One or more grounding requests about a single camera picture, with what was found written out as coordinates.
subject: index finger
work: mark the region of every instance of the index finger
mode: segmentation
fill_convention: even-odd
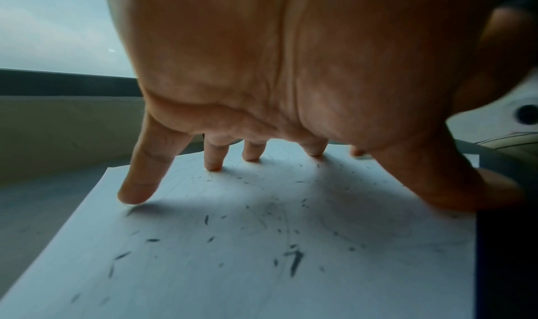
[[[118,199],[130,205],[147,201],[157,190],[174,158],[191,139],[192,135],[166,128],[146,111],[131,166],[119,189]]]

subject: black circle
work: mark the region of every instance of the black circle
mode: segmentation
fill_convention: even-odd
[[[532,104],[524,105],[516,110],[514,116],[521,124],[538,124],[538,106]]]

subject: sheet of paper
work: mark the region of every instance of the sheet of paper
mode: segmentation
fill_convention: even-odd
[[[157,193],[108,169],[0,303],[0,318],[471,318],[475,218],[439,212],[374,160],[270,141],[176,158]],[[478,156],[468,157],[478,165]]]

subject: cloud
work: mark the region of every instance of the cloud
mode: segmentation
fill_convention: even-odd
[[[134,76],[105,0],[76,2],[3,0],[0,67]]]

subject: palm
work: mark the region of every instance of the palm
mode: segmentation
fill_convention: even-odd
[[[147,199],[206,133],[211,170],[236,138],[247,160],[270,138],[310,155],[331,139],[430,203],[490,202],[444,126],[489,1],[109,0],[147,105],[120,198]]]

